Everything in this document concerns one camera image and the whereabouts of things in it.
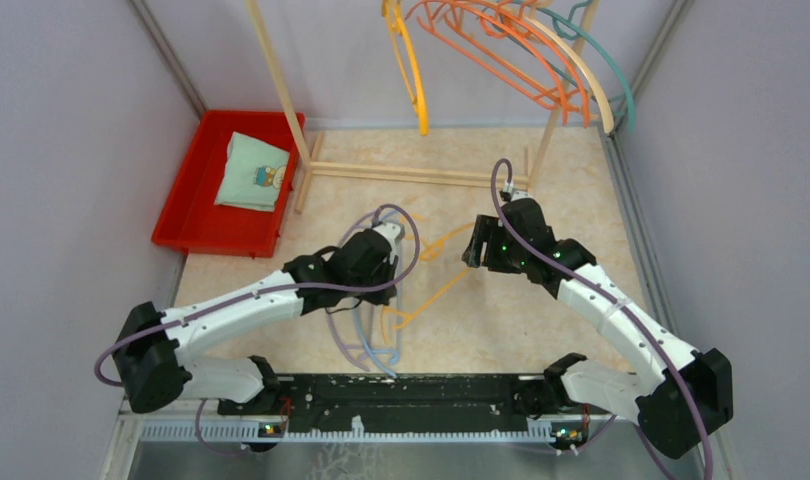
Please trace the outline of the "light green cloth pouch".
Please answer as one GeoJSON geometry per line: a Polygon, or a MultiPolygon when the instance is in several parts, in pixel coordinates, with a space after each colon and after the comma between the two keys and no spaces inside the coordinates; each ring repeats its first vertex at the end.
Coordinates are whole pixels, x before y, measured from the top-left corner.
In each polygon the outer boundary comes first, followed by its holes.
{"type": "Polygon", "coordinates": [[[262,140],[233,132],[215,204],[273,212],[285,183],[289,153],[262,140]]]}

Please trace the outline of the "orange hanger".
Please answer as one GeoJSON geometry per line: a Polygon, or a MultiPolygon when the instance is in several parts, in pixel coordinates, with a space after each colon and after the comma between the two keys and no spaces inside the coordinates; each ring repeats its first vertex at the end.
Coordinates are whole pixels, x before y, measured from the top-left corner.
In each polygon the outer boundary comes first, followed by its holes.
{"type": "Polygon", "coordinates": [[[566,121],[577,108],[563,85],[558,46],[522,25],[505,1],[418,1],[404,14],[426,33],[489,72],[528,100],[566,121]]]}
{"type": "Polygon", "coordinates": [[[558,46],[559,52],[567,57],[567,63],[562,64],[555,54],[549,55],[550,62],[560,68],[563,85],[573,94],[572,105],[577,108],[577,111],[572,113],[568,120],[563,121],[559,117],[559,121],[566,124],[571,118],[576,118],[587,127],[592,122],[603,119],[604,116],[596,106],[596,102],[604,98],[601,84],[581,55],[561,39],[552,28],[536,18],[538,8],[542,6],[542,3],[539,1],[505,2],[507,5],[502,8],[504,12],[520,17],[523,26],[529,28],[532,33],[540,34],[544,39],[553,41],[558,46]]]}

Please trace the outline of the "yellow hanger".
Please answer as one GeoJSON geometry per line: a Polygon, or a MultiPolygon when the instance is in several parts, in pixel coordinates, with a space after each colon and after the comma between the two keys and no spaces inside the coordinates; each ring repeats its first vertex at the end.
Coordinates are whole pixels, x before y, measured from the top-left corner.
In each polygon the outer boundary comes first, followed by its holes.
{"type": "MultiPolygon", "coordinates": [[[[421,250],[419,261],[423,263],[431,263],[438,259],[443,253],[446,243],[452,240],[457,235],[471,229],[475,225],[474,222],[461,224],[446,234],[438,237],[435,241],[429,243],[425,240],[419,242],[421,250]]],[[[432,304],[437,302],[443,295],[453,288],[458,282],[464,279],[468,274],[468,269],[464,268],[452,277],[440,289],[434,292],[430,297],[423,301],[415,310],[411,312],[405,311],[402,307],[382,307],[379,314],[379,327],[381,329],[382,340],[385,345],[390,344],[389,337],[393,333],[399,333],[406,326],[408,326],[415,318],[424,313],[430,308],[432,304]]]]}
{"type": "Polygon", "coordinates": [[[428,106],[418,59],[402,14],[401,2],[383,0],[381,2],[381,16],[387,28],[408,101],[417,117],[418,131],[421,136],[427,136],[430,129],[428,106]]]}

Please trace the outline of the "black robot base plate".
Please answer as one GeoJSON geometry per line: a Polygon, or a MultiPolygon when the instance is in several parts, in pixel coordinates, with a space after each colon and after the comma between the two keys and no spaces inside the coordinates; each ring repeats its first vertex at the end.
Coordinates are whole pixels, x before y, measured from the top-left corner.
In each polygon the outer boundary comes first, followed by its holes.
{"type": "Polygon", "coordinates": [[[224,416],[272,415],[291,433],[346,432],[360,417],[368,433],[517,433],[530,420],[579,415],[535,374],[291,374],[245,404],[219,402],[224,416]]]}

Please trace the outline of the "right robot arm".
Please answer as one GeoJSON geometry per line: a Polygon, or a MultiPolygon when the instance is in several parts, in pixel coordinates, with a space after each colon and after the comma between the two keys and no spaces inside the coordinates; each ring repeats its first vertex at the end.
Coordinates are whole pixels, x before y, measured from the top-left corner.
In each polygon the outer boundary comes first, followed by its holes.
{"type": "Polygon", "coordinates": [[[544,371],[540,405],[569,412],[589,404],[631,421],[661,454],[679,459],[733,417],[732,365],[673,335],[615,285],[574,239],[558,240],[531,198],[501,216],[479,215],[462,254],[470,268],[520,274],[587,320],[631,371],[568,353],[544,371]]]}

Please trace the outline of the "blue hanger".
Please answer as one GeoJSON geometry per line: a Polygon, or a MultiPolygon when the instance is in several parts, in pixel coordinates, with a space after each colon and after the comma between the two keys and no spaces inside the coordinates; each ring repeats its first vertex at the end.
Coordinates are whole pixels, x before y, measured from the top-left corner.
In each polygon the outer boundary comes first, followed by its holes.
{"type": "Polygon", "coordinates": [[[401,335],[394,334],[393,343],[390,343],[389,340],[377,342],[374,339],[375,334],[384,330],[384,327],[376,327],[378,320],[381,320],[380,307],[368,305],[356,307],[353,310],[353,326],[358,342],[355,347],[350,348],[350,351],[357,352],[357,355],[352,356],[351,359],[363,371],[368,372],[369,364],[372,364],[380,374],[396,379],[398,373],[395,371],[395,367],[402,355],[401,335]]]}

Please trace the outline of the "wooden hanger rack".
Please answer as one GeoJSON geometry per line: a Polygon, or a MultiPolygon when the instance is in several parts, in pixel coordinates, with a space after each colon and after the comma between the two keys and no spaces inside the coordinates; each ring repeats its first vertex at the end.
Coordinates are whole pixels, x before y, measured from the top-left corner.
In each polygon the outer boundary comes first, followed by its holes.
{"type": "MultiPolygon", "coordinates": [[[[542,21],[546,26],[552,28],[560,36],[560,38],[572,46],[573,49],[578,52],[581,55],[581,58],[584,60],[584,47],[596,47],[598,45],[590,35],[590,28],[599,7],[598,2],[580,1],[573,5],[570,8],[570,11],[565,15],[553,11],[550,2],[539,2],[542,3],[542,6],[538,8],[536,18],[542,21]]],[[[257,42],[259,44],[263,59],[274,83],[280,105],[288,120],[290,130],[298,149],[301,165],[304,169],[305,177],[302,181],[296,203],[296,209],[298,211],[303,210],[308,195],[310,182],[317,176],[385,180],[443,186],[488,187],[491,185],[492,182],[487,175],[482,173],[467,172],[464,170],[450,170],[442,169],[440,167],[418,168],[407,166],[333,163],[319,160],[318,151],[320,145],[318,143],[309,145],[306,142],[260,6],[256,1],[248,1],[245,4],[245,8],[257,37],[257,42]]],[[[604,98],[596,102],[596,106],[599,108],[604,118],[594,122],[599,123],[606,132],[611,132],[615,126],[614,113],[601,81],[597,78],[592,69],[591,71],[601,84],[604,92],[604,98]]],[[[537,149],[535,150],[534,155],[528,158],[524,164],[524,172],[520,181],[521,185],[524,187],[533,187],[537,183],[555,130],[558,128],[558,126],[563,125],[563,123],[559,121],[559,116],[556,113],[551,113],[549,111],[548,113],[549,118],[545,125],[537,149]]]]}

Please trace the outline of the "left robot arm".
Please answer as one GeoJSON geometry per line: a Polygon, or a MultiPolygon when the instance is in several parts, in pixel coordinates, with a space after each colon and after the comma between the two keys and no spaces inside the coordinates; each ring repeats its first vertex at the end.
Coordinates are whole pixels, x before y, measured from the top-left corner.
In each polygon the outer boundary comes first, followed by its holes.
{"type": "Polygon", "coordinates": [[[403,228],[382,222],[343,246],[301,255],[263,279],[220,297],[158,310],[146,302],[131,309],[112,352],[114,366],[135,413],[151,413],[181,399],[219,399],[273,411],[281,388],[259,356],[226,360],[207,351],[258,327],[330,310],[346,299],[386,305],[400,259],[403,228]]]}

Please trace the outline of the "red plastic tray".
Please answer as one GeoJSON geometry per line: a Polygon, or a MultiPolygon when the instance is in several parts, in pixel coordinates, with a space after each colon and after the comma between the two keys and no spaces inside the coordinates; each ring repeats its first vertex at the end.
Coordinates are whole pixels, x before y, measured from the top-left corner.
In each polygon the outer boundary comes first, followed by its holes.
{"type": "Polygon", "coordinates": [[[152,233],[152,242],[183,254],[271,258],[276,250],[298,150],[282,112],[209,110],[201,118],[152,233]],[[273,212],[218,206],[215,198],[233,132],[289,153],[285,183],[273,212]]]}

